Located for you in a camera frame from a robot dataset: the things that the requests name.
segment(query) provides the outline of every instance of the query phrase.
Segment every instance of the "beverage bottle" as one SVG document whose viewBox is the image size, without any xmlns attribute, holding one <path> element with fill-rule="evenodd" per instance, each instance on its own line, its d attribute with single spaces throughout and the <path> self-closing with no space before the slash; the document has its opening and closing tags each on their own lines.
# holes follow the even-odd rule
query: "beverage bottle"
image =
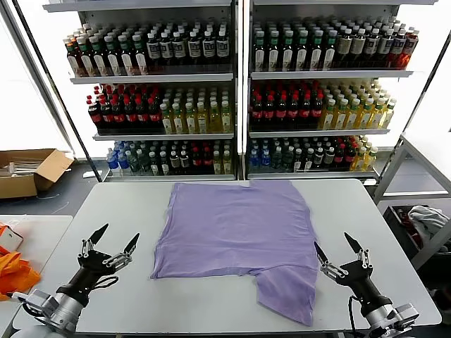
<svg viewBox="0 0 451 338">
<path fill-rule="evenodd" d="M 387 56 L 388 68 L 397 67 L 405 43 L 406 43 L 406 31 L 401 28 L 396 34 L 395 38 L 393 39 L 392 48 Z"/>
<path fill-rule="evenodd" d="M 208 130 L 208 115 L 204 109 L 203 102 L 197 102 L 197 124 L 199 126 L 199 133 L 206 134 Z"/>
<path fill-rule="evenodd" d="M 313 150 L 313 148 L 307 149 L 307 153 L 306 153 L 305 159 L 304 159 L 303 171 L 310 171 L 311 166 L 313 165 L 314 152 L 315 152 L 315 150 Z"/>
<path fill-rule="evenodd" d="M 281 53 L 283 72 L 288 72 L 291 70 L 292 55 L 293 55 L 292 43 L 293 43 L 293 31 L 287 30 L 285 31 L 285 41 Z"/>
<path fill-rule="evenodd" d="M 75 47 L 70 39 L 64 39 L 64 44 L 68 51 L 66 57 L 68 58 L 70 67 L 75 77 L 86 77 L 87 73 L 83 65 L 80 54 L 75 51 Z"/>
<path fill-rule="evenodd" d="M 95 66 L 94 53 L 91 50 L 90 45 L 86 44 L 84 37 L 77 38 L 78 47 L 80 48 L 80 55 L 83 65 L 85 67 L 88 76 L 97 76 L 97 68 Z"/>
<path fill-rule="evenodd" d="M 357 116 L 354 124 L 354 129 L 366 129 L 366 125 L 371 117 L 373 110 L 373 99 L 367 99 L 364 104 L 364 109 Z"/>
<path fill-rule="evenodd" d="M 378 148 L 375 146 L 372 146 L 369 150 L 369 153 L 365 154 L 363 171 L 372 171 L 373 170 L 374 163 L 376 162 L 377 153 L 378 153 Z"/>
<path fill-rule="evenodd" d="M 348 57 L 351 68 L 359 67 L 359 60 L 361 58 L 362 51 L 364 50 L 365 41 L 365 29 L 360 28 L 357 35 L 352 38 L 351 49 Z"/>
<path fill-rule="evenodd" d="M 359 149 L 359 153 L 354 157 L 354 160 L 350 166 L 350 171 L 362 171 L 364 167 L 364 157 L 366 148 L 363 146 Z"/>
<path fill-rule="evenodd" d="M 221 174 L 222 160 L 219 150 L 213 151 L 213 169 L 215 175 Z"/>
<path fill-rule="evenodd" d="M 366 125 L 367 129 L 379 129 L 379 123 L 381 122 L 383 116 L 383 104 L 385 103 L 384 99 L 379 99 L 376 102 L 376 107 L 369 118 L 368 124 Z"/>
<path fill-rule="evenodd" d="M 314 33 L 314 40 L 311 46 L 311 54 L 309 59 L 310 70 L 319 69 L 319 61 L 321 58 L 321 41 L 323 40 L 323 31 L 317 30 Z"/>
<path fill-rule="evenodd" d="M 332 123 L 330 124 L 333 130 L 342 130 L 346 119 L 347 99 L 341 99 L 338 105 L 338 110 L 335 112 Z"/>
<path fill-rule="evenodd" d="M 331 30 L 329 31 L 329 35 L 327 38 L 327 45 L 324 49 L 324 57 L 323 57 L 323 70 L 330 70 L 333 67 L 332 61 L 335 55 L 335 41 L 337 39 L 337 31 Z"/>
<path fill-rule="evenodd" d="M 133 45 L 135 46 L 135 58 L 137 63 L 137 69 L 139 74 L 148 75 L 147 67 L 150 65 L 149 56 L 146 54 L 144 42 L 141 39 L 141 35 L 133 35 Z"/>
<path fill-rule="evenodd" d="M 230 110 L 228 101 L 221 102 L 221 119 L 223 121 L 223 132 L 232 132 Z"/>
<path fill-rule="evenodd" d="M 255 44 L 252 52 L 252 57 L 255 65 L 255 71 L 261 72 L 264 66 L 265 51 L 263 48 L 265 32 L 259 30 L 255 33 Z"/>
<path fill-rule="evenodd" d="M 412 57 L 412 53 L 415 50 L 416 44 L 418 44 L 418 30 L 414 30 L 413 27 L 410 27 L 412 33 L 406 34 L 406 43 L 404 44 L 404 49 L 397 61 L 397 68 L 406 68 L 407 64 Z"/>
<path fill-rule="evenodd" d="M 271 159 L 271 167 L 274 169 L 279 169 L 282 165 L 282 148 L 280 146 L 276 147 L 276 151 L 273 153 L 273 158 Z"/>
<path fill-rule="evenodd" d="M 391 99 L 390 102 L 387 105 L 387 108 L 384 109 L 383 115 L 382 115 L 382 119 L 381 119 L 381 129 L 387 129 L 388 128 L 388 124 L 390 123 L 390 121 L 392 120 L 393 117 L 393 109 L 395 108 L 395 104 L 396 104 L 396 99 Z"/>
<path fill-rule="evenodd" d="M 288 104 L 287 115 L 288 115 L 288 129 L 297 129 L 299 126 L 299 117 L 298 117 L 298 104 L 299 97 L 297 94 L 294 94 L 290 104 Z"/>
<path fill-rule="evenodd" d="M 202 49 L 204 50 L 205 62 L 209 65 L 214 64 L 216 57 L 216 42 L 211 36 L 211 32 L 208 30 L 204 33 L 204 39 L 202 40 Z"/>
<path fill-rule="evenodd" d="M 289 146 L 288 150 L 283 154 L 282 157 L 282 167 L 285 169 L 285 172 L 291 172 L 293 158 L 295 157 L 293 151 L 295 148 L 293 146 Z"/>
</svg>

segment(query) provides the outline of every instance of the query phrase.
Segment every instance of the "metal shelf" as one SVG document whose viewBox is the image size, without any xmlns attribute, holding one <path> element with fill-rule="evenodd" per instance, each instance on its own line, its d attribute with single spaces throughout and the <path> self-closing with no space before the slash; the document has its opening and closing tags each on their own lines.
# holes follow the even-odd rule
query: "metal shelf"
<svg viewBox="0 0 451 338">
<path fill-rule="evenodd" d="M 210 82 L 231 81 L 232 73 L 212 74 L 171 74 L 171 75 L 136 75 L 136 76 L 93 76 L 72 77 L 70 81 L 74 85 L 96 83 L 146 83 L 146 82 Z"/>
<path fill-rule="evenodd" d="M 306 173 L 250 173 L 248 179 L 254 180 L 310 180 L 310 179 L 327 179 L 327 178 L 357 178 L 359 180 L 379 178 L 379 174 L 373 171 L 322 171 L 322 172 L 306 172 Z"/>
<path fill-rule="evenodd" d="M 346 136 L 387 134 L 389 129 L 348 129 L 348 130 L 295 130 L 280 132 L 249 132 L 251 139 L 263 137 L 314 137 L 314 136 Z"/>
<path fill-rule="evenodd" d="M 42 5 L 49 13 L 113 11 L 121 9 L 143 8 L 184 8 L 184 7 L 225 7 L 231 0 L 84 0 L 84 1 L 52 1 Z"/>
<path fill-rule="evenodd" d="M 160 141 L 176 139 L 232 139 L 230 134 L 147 134 L 147 135 L 99 135 L 93 137 L 96 141 Z"/>
<path fill-rule="evenodd" d="M 438 0 L 254 0 L 255 5 L 433 5 Z"/>
<path fill-rule="evenodd" d="M 301 72 L 252 72 L 253 80 L 345 79 L 364 77 L 409 77 L 411 70 L 305 70 Z"/>
</svg>

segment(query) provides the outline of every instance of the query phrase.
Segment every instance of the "orange cloth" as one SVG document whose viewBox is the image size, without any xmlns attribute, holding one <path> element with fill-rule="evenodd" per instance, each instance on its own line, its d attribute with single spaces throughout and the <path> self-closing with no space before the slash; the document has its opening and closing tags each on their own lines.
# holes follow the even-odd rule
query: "orange cloth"
<svg viewBox="0 0 451 338">
<path fill-rule="evenodd" d="M 0 301 L 9 299 L 4 295 L 6 292 L 26 292 L 41 279 L 20 255 L 20 252 L 11 252 L 0 257 Z"/>
</svg>

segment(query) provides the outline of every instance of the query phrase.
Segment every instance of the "white table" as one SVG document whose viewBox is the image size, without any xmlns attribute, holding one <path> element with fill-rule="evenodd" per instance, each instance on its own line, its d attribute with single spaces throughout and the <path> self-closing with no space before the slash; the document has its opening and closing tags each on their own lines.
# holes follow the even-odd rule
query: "white table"
<svg viewBox="0 0 451 338">
<path fill-rule="evenodd" d="M 353 261 L 344 231 L 370 248 L 375 266 L 373 281 L 395 305 L 412 302 L 420 312 L 417 325 L 432 325 L 441 316 L 407 260 L 389 227 L 358 180 L 294 180 L 311 209 L 311 221 L 320 245 L 334 263 Z M 249 182 L 214 182 L 249 184 Z M 119 282 L 92 292 L 78 323 L 81 333 L 99 334 L 219 334 L 250 332 L 337 332 L 350 330 L 347 302 L 350 289 L 319 273 L 314 324 L 307 327 L 257 303 L 250 276 L 149 279 L 154 247 L 165 225 L 173 182 L 97 184 L 74 218 L 44 269 L 39 288 L 54 292 L 78 270 L 82 238 L 105 223 L 109 229 L 97 250 L 114 254 L 135 233 L 141 236 L 133 262 L 119 273 Z M 355 306 L 358 328 L 367 322 Z M 23 329 L 36 322 L 21 310 L 13 326 Z"/>
<path fill-rule="evenodd" d="M 451 132 L 444 134 L 418 134 L 404 132 L 400 136 L 401 144 L 395 151 L 390 165 L 382 174 L 381 182 L 374 193 L 374 203 L 393 199 L 439 199 L 451 198 Z M 438 192 L 392 192 L 386 190 L 400 168 L 406 155 L 410 154 L 445 189 Z M 412 259 L 412 265 L 418 270 L 451 237 L 449 221 L 432 240 Z"/>
<path fill-rule="evenodd" d="M 18 251 L 21 258 L 30 262 L 36 271 L 42 272 L 45 263 L 68 229 L 72 216 L 0 215 L 0 221 L 10 225 L 24 237 Z M 19 309 L 12 301 L 0 302 L 0 337 L 6 332 Z"/>
</svg>

